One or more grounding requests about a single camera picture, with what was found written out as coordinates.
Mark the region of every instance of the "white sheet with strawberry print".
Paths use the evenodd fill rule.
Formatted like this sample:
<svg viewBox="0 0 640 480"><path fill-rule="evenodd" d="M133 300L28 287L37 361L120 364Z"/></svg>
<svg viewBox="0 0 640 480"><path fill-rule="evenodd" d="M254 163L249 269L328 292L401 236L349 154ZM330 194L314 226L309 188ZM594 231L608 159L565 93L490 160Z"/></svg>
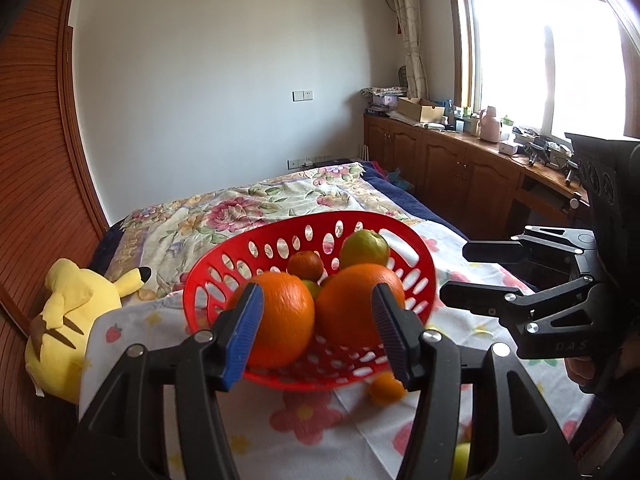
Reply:
<svg viewBox="0 0 640 480"><path fill-rule="evenodd" d="M429 221L412 222L436 266L438 290L447 280L517 286L530 291L502 267L471 264L462 257L464 240ZM458 344L486 349L503 341L515 350L497 319L447 308L436 297L428 327ZM125 349L133 343L159 349L188 335L181 292L161 300L126 306L98 318L92 329L82 375L80 415ZM566 376L558 360L523 361L524 367L570 438L582 420L591 396ZM418 394L386 408L367 398L366 381L334 392L297 394L271 390L241 380L228 394L219 394L226 435L240 477L260 480L376 480L398 473L410 434ZM171 477L185 478L172 405L171 388L165 410L167 458ZM459 438L468 439L472 414L470 388L463 387Z"/></svg>

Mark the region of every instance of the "bed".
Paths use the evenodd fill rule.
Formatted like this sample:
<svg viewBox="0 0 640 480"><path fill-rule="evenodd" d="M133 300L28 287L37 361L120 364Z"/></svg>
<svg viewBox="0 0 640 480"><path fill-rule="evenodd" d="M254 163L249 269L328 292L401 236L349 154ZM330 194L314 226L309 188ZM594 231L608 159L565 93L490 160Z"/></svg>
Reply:
<svg viewBox="0 0 640 480"><path fill-rule="evenodd" d="M345 161L148 207L112 230L94 260L94 265L105 266L110 259L109 279L142 265L151 267L153 275L127 300L126 308L109 312L94 324L82 375L80 415L127 346L142 342L149 349L165 348L189 333L181 291L189 269L206 251L268 222L328 210L368 210L409 225L431 251L438 289L448 280L462 280L517 286L530 293L527 285L498 265L466 262L462 233L366 163ZM428 326L459 344L485 349L501 340L515 348L497 319L447 308L437 296ZM567 378L562 361L524 365L565 436L571 438L591 396ZM168 390L165 396L167 406L171 394ZM283 394L242 380L221 397L240 476L264 479L314 478L312 471L318 471L318 478L340 480L395 478L417 405L417 394L409 394L391 407L376 408L366 400L366 382L334 392ZM461 440L468 438L471 415L471 390L463 387ZM165 418L164 431L170 474L184 478L175 419Z"/></svg>

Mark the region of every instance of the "red plastic basket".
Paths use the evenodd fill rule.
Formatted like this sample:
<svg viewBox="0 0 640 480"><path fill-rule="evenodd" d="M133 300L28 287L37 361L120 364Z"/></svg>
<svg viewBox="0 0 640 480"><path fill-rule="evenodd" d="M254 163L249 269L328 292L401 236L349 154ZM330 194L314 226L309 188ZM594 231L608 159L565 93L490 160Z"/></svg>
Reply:
<svg viewBox="0 0 640 480"><path fill-rule="evenodd" d="M191 269L184 288L184 313L193 332L203 328L196 315L196 294L207 302L207 322L213 324L239 284L267 270L284 272L288 258L297 251L315 251L328 274L338 271L343 240L361 228L382 231L390 241L388 267L402 278L405 308L426 322L435 297L436 279L429 250L418 234L402 222L366 211L331 211L274 222L244 232L205 254ZM394 246L397 238L413 251L405 260ZM286 368L247 368L244 376L281 390L329 390L362 380L388 367L382 345L347 348L331 345L315 335L305 354Z"/></svg>

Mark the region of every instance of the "pikachu plush toy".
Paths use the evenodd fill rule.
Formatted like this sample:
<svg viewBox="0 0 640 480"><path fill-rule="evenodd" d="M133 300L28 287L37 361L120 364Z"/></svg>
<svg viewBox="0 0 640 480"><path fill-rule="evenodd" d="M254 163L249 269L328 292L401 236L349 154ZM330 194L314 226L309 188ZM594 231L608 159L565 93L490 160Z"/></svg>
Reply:
<svg viewBox="0 0 640 480"><path fill-rule="evenodd" d="M31 379L44 392L78 403L84 352L98 316L122 307L120 298L133 294L151 277L151 269L138 267L117 282L60 259L49 269L45 287L51 296L42 314L31 321L24 351Z"/></svg>

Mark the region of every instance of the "person's hand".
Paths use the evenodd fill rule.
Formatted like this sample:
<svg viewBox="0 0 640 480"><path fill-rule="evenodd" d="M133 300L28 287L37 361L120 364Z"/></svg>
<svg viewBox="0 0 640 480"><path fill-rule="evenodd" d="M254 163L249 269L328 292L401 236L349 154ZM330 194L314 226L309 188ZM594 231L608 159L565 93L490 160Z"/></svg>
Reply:
<svg viewBox="0 0 640 480"><path fill-rule="evenodd" d="M569 357L564 360L566 374L580 386L584 386L593 379L596 367L588 357ZM618 379L631 370L640 368L640 335L629 336L622 345L622 353L616 368L615 378Z"/></svg>

